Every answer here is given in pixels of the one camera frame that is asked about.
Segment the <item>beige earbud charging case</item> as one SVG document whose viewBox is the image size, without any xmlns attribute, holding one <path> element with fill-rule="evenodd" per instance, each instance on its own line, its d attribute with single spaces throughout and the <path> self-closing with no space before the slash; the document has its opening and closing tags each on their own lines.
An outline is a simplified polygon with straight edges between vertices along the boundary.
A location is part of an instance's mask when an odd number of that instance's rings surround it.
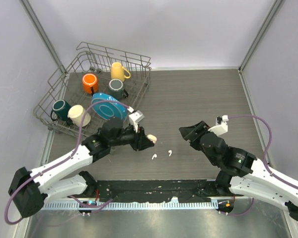
<svg viewBox="0 0 298 238">
<path fill-rule="evenodd" d="M 153 142 L 153 143 L 156 143 L 156 142 L 157 142 L 157 137 L 154 136 L 154 135 L 152 135 L 152 134 L 148 134 L 148 135 L 147 135 L 147 138 L 148 138 L 151 142 Z"/>
</svg>

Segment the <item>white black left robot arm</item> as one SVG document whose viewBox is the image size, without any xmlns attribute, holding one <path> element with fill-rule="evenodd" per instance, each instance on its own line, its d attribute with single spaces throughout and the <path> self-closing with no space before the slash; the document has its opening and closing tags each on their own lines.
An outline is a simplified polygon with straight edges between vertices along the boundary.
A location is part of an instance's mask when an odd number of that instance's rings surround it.
<svg viewBox="0 0 298 238">
<path fill-rule="evenodd" d="M 90 198 L 95 194 L 97 182 L 87 171 L 65 177 L 109 155 L 112 147 L 130 145 L 133 150 L 142 151 L 153 147 L 156 141 L 137 122 L 123 127 L 121 119 L 111 118 L 97 133 L 78 141 L 76 148 L 62 157 L 35 169 L 18 169 L 8 189 L 8 203 L 15 204 L 21 218 L 28 218 L 59 198 L 79 194 Z"/>
</svg>

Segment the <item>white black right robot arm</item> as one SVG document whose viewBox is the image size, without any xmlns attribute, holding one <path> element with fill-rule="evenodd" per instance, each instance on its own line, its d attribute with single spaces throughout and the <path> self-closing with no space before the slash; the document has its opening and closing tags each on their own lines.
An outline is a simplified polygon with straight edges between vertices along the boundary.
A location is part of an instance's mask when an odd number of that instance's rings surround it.
<svg viewBox="0 0 298 238">
<path fill-rule="evenodd" d="M 218 195 L 243 195 L 287 211 L 298 222 L 298 180 L 271 168 L 255 155 L 226 144 L 227 116 L 212 127 L 201 121 L 179 131 L 190 146 L 204 153 L 220 169 L 214 184 Z"/>
</svg>

